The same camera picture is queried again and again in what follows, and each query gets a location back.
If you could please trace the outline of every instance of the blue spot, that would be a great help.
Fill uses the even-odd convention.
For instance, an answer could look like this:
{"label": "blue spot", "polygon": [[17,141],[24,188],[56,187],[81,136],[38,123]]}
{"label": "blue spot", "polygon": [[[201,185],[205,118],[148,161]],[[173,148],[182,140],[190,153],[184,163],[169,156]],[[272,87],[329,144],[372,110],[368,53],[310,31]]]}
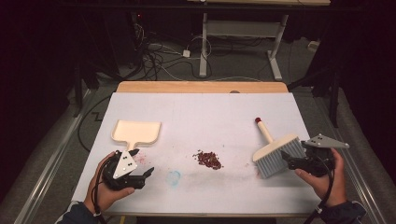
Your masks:
{"label": "blue spot", "polygon": [[174,187],[178,184],[178,180],[180,179],[180,177],[181,174],[178,171],[169,172],[168,176],[166,177],[166,183]]}

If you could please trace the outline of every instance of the brush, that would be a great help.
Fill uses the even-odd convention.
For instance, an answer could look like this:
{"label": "brush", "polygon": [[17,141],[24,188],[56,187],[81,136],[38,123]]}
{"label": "brush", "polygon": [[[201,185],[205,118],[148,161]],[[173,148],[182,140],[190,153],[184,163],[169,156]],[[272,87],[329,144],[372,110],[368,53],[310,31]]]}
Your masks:
{"label": "brush", "polygon": [[263,178],[268,178],[288,167],[288,164],[282,159],[280,151],[287,152],[292,157],[302,158],[305,156],[303,146],[296,134],[290,133],[274,141],[262,120],[260,118],[255,120],[268,142],[268,145],[253,154],[253,161],[258,165]]}

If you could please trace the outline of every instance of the table leg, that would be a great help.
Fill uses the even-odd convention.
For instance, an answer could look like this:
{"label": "table leg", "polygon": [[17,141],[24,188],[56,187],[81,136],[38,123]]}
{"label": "table leg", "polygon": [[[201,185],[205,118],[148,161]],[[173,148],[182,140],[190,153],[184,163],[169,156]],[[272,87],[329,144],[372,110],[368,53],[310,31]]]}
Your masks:
{"label": "table leg", "polygon": [[206,38],[207,38],[207,13],[204,13],[204,19],[202,22],[202,49],[201,49],[201,61],[199,66],[199,76],[206,77],[206,66],[207,66],[207,49],[206,49]]}
{"label": "table leg", "polygon": [[276,62],[276,53],[279,48],[280,41],[282,41],[282,35],[283,35],[283,32],[285,31],[286,22],[288,21],[288,17],[289,17],[289,15],[283,15],[282,22],[279,24],[279,27],[277,28],[274,48],[273,48],[273,50],[267,51],[268,60],[271,65],[271,68],[272,68],[272,71],[274,74],[274,78],[277,81],[281,81],[282,76],[280,74],[279,66],[277,65],[277,62]]}

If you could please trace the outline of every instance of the dustpan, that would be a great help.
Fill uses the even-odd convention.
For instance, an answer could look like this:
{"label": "dustpan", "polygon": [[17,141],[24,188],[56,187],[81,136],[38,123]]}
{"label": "dustpan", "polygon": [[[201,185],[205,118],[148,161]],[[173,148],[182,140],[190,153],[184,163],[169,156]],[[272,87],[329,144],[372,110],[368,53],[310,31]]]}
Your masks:
{"label": "dustpan", "polygon": [[114,141],[127,144],[127,150],[137,145],[153,144],[160,132],[160,122],[129,121],[119,119],[111,137]]}

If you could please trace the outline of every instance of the hand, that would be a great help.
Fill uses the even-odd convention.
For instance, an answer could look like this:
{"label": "hand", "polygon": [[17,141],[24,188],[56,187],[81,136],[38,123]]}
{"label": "hand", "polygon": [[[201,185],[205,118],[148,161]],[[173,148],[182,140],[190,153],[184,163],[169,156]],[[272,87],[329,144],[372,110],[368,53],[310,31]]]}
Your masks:
{"label": "hand", "polygon": [[[327,207],[336,206],[337,204],[347,201],[344,160],[334,148],[332,148],[332,154],[335,160],[334,182],[332,184],[332,192],[325,203]],[[301,169],[296,169],[295,173],[307,184],[312,186],[315,193],[323,200],[329,187],[329,177],[327,175],[316,177]]]}
{"label": "hand", "polygon": [[[112,157],[114,154],[115,154],[114,152],[108,154],[104,159],[102,159],[99,162],[98,167],[96,168],[95,175],[91,179],[90,185],[88,186],[88,192],[84,200],[84,204],[93,214],[95,214],[95,209],[92,202],[92,189],[95,187],[96,177],[98,176],[99,169],[102,166],[102,164],[105,162],[105,160]],[[126,188],[117,191],[109,189],[105,183],[102,183],[102,181],[103,179],[102,177],[100,177],[99,183],[101,184],[99,184],[98,186],[97,203],[101,211],[106,211],[107,208],[109,208],[111,204],[113,204],[115,201],[125,198],[126,196],[134,193],[134,188]]]}

